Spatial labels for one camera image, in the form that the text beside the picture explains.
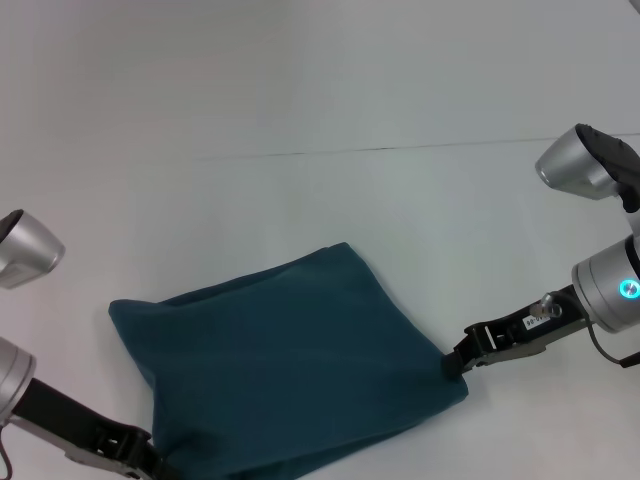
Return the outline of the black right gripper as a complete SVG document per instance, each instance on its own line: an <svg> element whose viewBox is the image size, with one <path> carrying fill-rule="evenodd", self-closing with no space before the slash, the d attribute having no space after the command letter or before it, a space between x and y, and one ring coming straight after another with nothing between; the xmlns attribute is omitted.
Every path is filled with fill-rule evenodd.
<svg viewBox="0 0 640 480"><path fill-rule="evenodd" d="M464 329L464 338L442 358L445 376L462 376L476 366L496 358L524 358L543 353L546 347L586 328L587 322L573 286L550 294L557 316L536 317L533 304L494 322L481 322Z"/></svg>

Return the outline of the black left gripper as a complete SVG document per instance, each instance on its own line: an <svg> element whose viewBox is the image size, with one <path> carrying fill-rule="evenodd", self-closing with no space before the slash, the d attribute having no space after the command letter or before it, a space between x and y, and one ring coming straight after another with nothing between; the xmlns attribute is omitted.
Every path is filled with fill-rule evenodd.
<svg viewBox="0 0 640 480"><path fill-rule="evenodd" d="M71 460L132 479L171 480L176 470L138 427L104 417L33 379L10 422L63 450Z"/></svg>

